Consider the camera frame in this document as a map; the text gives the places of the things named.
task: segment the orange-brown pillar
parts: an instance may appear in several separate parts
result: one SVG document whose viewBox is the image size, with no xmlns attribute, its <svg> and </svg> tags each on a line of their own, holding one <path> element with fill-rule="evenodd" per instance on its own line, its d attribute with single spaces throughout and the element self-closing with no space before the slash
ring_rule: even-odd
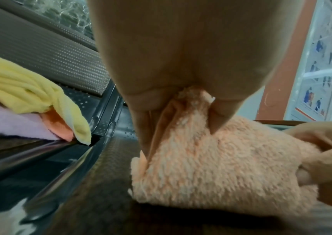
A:
<svg viewBox="0 0 332 235">
<path fill-rule="evenodd" d="M 257 120 L 283 120 L 317 0 L 306 0 L 287 53 L 265 86 Z"/>
</svg>

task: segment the orange cloth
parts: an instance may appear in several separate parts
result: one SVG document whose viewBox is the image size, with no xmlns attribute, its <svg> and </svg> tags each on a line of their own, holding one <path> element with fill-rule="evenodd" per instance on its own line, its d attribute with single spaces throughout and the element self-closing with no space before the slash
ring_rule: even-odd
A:
<svg viewBox="0 0 332 235">
<path fill-rule="evenodd" d="M 74 134 L 72 129 L 65 123 L 55 109 L 52 108 L 46 113 L 40 113 L 40 116 L 47 129 L 52 133 L 68 142 L 73 140 Z"/>
<path fill-rule="evenodd" d="M 132 197 L 140 203 L 256 216 L 309 211 L 318 188 L 299 187 L 295 173 L 320 150 L 237 116 L 211 135 L 211 102 L 205 91 L 192 87 L 168 104 L 148 160 L 140 153 L 131 161 Z"/>
</svg>

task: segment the stack of cloths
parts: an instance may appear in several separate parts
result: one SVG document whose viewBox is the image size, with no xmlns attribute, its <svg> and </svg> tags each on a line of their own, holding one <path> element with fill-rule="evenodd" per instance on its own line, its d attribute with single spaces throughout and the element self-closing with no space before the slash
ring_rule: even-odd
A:
<svg viewBox="0 0 332 235">
<path fill-rule="evenodd" d="M 131 162 L 140 203 L 219 209 L 256 216 L 298 215 L 317 202 L 317 186 L 299 187 L 296 171 L 320 150 L 243 117 L 211 135 L 212 97 L 191 87 L 163 111 L 150 154 Z"/>
<path fill-rule="evenodd" d="M 60 86 L 2 58 L 0 135 L 91 142 L 87 120 Z"/>
</svg>

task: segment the hand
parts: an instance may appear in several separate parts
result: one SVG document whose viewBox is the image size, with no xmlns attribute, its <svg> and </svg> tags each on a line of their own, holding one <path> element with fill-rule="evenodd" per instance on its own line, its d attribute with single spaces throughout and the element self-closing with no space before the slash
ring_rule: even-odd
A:
<svg viewBox="0 0 332 235">
<path fill-rule="evenodd" d="M 271 77 L 304 0 L 88 0 L 98 50 L 147 156 L 169 100 L 191 85 L 216 99 L 218 130 Z"/>
<path fill-rule="evenodd" d="M 310 156 L 302 163 L 296 176 L 299 185 L 332 181 L 332 122 L 308 122 L 285 131 L 300 140 L 314 143 L 324 152 Z"/>
</svg>

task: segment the pink towel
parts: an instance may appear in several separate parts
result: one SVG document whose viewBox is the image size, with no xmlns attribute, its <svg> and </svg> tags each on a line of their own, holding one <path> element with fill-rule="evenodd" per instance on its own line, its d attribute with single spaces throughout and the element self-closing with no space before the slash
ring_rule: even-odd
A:
<svg viewBox="0 0 332 235">
<path fill-rule="evenodd" d="M 148 159 L 131 161 L 133 191 L 140 203 L 220 209 L 256 216 L 298 215 L 317 202 L 317 186 L 299 187 L 295 173 L 312 144 L 233 117 L 210 134 L 212 98 L 192 87 L 162 113 Z"/>
<path fill-rule="evenodd" d="M 15 114 L 0 105 L 0 135 L 58 140 L 38 113 Z"/>
</svg>

